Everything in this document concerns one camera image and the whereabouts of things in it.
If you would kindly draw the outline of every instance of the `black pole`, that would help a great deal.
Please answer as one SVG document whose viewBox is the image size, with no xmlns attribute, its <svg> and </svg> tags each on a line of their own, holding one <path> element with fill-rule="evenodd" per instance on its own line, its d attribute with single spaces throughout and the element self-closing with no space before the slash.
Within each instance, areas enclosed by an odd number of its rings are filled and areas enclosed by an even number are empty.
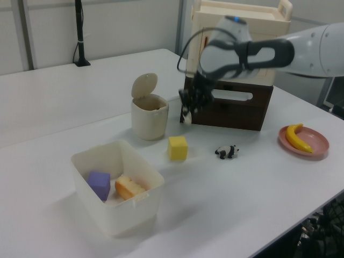
<svg viewBox="0 0 344 258">
<path fill-rule="evenodd" d="M 82 32 L 82 12 L 81 0 L 75 0 L 75 14 L 76 14 L 76 29 L 77 29 L 77 43 L 79 49 L 79 60 L 75 62 L 76 66 L 90 66 L 90 62 L 85 59 L 84 51 L 84 36 Z"/>
</svg>

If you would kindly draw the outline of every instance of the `pink plate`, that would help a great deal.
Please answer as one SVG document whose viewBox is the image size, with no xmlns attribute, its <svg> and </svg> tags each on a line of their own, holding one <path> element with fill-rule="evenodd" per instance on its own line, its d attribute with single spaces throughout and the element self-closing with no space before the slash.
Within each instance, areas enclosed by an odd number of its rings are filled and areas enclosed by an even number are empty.
<svg viewBox="0 0 344 258">
<path fill-rule="evenodd" d="M 322 134 L 318 133 L 317 131 L 314 131 L 313 129 L 302 126 L 296 131 L 296 134 L 301 140 L 309 144 L 314 152 L 309 153 L 304 152 L 302 150 L 298 150 L 294 148 L 294 146 L 292 146 L 286 139 L 285 133 L 287 128 L 287 126 L 284 126 L 282 129 L 280 129 L 278 138 L 281 141 L 281 143 L 292 152 L 305 156 L 319 156 L 325 154 L 329 149 L 329 143 Z"/>
</svg>

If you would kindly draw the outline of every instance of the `banana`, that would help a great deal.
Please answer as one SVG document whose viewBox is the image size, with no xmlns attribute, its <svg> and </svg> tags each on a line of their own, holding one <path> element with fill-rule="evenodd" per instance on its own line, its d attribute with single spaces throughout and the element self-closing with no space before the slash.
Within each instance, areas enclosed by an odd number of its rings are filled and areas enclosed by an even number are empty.
<svg viewBox="0 0 344 258">
<path fill-rule="evenodd" d="M 285 134 L 286 139 L 291 145 L 294 146 L 294 148 L 300 151 L 313 153 L 311 146 L 309 146 L 307 143 L 301 140 L 295 133 L 295 131 L 302 126 L 303 124 L 288 126 L 288 128 L 286 129 L 286 134 Z"/>
</svg>

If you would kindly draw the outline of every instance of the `yellow sponge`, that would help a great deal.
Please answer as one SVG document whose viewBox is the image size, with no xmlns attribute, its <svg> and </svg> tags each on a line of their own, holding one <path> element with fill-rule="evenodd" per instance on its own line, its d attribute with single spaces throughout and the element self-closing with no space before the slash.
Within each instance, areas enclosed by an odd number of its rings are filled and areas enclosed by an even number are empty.
<svg viewBox="0 0 344 258">
<path fill-rule="evenodd" d="M 188 143 L 185 137 L 169 137 L 167 152 L 171 160 L 185 160 L 188 154 Z"/>
</svg>

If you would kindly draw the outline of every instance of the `purple block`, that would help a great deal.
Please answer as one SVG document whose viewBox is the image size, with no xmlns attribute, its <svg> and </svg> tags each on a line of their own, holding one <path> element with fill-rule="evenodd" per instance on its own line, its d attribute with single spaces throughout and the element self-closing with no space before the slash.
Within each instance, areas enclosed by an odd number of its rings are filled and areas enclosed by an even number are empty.
<svg viewBox="0 0 344 258">
<path fill-rule="evenodd" d="M 92 171 L 87 180 L 88 185 L 101 200 L 107 200 L 110 192 L 110 174 Z"/>
</svg>

